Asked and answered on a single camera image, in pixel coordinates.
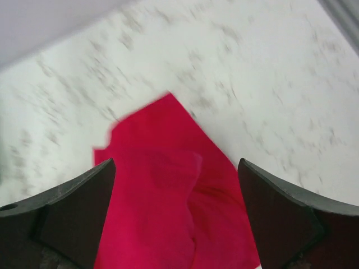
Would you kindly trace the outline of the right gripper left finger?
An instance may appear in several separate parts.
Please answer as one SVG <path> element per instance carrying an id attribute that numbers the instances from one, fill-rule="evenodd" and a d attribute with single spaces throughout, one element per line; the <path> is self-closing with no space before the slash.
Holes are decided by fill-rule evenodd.
<path id="1" fill-rule="evenodd" d="M 1 268 L 93 268 L 116 167 L 78 177 L 1 207 Z"/>

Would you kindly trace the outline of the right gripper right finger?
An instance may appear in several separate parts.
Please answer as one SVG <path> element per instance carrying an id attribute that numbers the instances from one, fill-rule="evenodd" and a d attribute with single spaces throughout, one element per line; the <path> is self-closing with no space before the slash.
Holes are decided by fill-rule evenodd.
<path id="1" fill-rule="evenodd" d="M 358 206 L 241 159 L 239 183 L 262 268 L 358 268 Z"/>

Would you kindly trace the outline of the red t shirt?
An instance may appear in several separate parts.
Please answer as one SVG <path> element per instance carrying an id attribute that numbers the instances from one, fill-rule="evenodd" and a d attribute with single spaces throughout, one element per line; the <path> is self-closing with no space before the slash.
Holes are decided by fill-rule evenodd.
<path id="1" fill-rule="evenodd" d="M 172 95 L 118 122 L 96 268 L 257 268 L 237 170 Z"/>

